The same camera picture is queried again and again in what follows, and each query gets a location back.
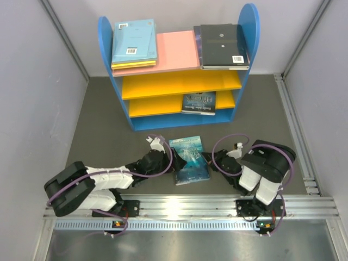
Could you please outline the teal blue cover book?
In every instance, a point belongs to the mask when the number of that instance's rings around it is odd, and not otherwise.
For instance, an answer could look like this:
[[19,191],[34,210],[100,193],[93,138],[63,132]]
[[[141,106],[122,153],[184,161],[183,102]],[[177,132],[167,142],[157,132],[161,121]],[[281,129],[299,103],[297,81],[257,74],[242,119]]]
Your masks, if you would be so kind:
[[177,186],[210,179],[207,163],[202,156],[203,146],[200,136],[173,139],[169,141],[169,145],[187,162],[175,174]]

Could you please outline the dark Wuthering Heights book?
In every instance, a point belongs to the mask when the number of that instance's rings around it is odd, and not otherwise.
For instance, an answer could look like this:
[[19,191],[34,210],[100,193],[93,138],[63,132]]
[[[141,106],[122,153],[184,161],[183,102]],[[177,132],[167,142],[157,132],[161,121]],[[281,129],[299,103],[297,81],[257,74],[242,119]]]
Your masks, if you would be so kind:
[[183,95],[181,113],[215,116],[216,92]]

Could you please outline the black glossy book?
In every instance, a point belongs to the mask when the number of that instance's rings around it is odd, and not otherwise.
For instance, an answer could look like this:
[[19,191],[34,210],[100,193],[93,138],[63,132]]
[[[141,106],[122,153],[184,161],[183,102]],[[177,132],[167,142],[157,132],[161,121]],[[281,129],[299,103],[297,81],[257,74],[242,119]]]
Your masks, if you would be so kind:
[[248,70],[243,29],[239,24],[203,24],[201,29],[204,70]]

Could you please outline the yellow book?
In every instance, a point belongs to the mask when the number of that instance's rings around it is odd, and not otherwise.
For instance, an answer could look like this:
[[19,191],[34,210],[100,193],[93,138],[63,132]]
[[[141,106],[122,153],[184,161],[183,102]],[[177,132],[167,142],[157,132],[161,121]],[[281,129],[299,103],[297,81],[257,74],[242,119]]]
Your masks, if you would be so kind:
[[156,60],[148,60],[148,61],[134,61],[131,63],[123,63],[123,64],[112,64],[112,70],[123,70],[123,69],[131,69],[138,67],[149,67],[155,66],[157,64]]

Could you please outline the light blue book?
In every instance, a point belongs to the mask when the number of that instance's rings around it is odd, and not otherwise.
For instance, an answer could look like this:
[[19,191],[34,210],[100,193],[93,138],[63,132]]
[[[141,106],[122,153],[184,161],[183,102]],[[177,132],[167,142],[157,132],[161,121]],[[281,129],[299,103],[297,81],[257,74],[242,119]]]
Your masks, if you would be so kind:
[[111,63],[157,60],[156,24],[153,19],[115,23]]

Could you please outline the purple Robinson Crusoe book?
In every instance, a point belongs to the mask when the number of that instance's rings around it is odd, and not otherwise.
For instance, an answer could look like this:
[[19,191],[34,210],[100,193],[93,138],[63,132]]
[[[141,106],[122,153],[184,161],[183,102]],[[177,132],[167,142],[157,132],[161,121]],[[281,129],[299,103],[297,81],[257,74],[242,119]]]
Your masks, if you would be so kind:
[[201,26],[194,26],[195,42],[197,55],[200,62],[200,68],[203,68],[202,65],[202,39],[201,39]]

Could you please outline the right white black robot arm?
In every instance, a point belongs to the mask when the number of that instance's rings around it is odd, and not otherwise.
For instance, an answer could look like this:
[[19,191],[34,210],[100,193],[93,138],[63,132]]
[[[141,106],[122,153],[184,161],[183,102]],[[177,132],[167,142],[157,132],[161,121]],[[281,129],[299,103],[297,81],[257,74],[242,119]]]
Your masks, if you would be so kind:
[[278,208],[276,197],[284,188],[287,175],[293,175],[293,163],[297,155],[288,146],[264,140],[256,140],[252,148],[242,153],[243,144],[234,144],[231,151],[202,152],[207,165],[220,172],[227,182],[243,196],[255,192],[252,199],[239,200],[237,215],[247,221],[262,216],[275,218]]

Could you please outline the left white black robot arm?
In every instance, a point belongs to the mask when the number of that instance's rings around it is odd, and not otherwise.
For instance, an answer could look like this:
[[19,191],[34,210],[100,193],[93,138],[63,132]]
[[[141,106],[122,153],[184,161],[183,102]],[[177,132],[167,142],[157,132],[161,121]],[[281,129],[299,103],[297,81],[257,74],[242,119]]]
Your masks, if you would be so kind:
[[43,186],[47,204],[57,217],[78,209],[97,209],[103,215],[117,216],[124,201],[120,189],[133,188],[141,182],[183,169],[187,161],[174,148],[170,153],[151,149],[141,159],[116,168],[87,167],[76,161],[51,178]]

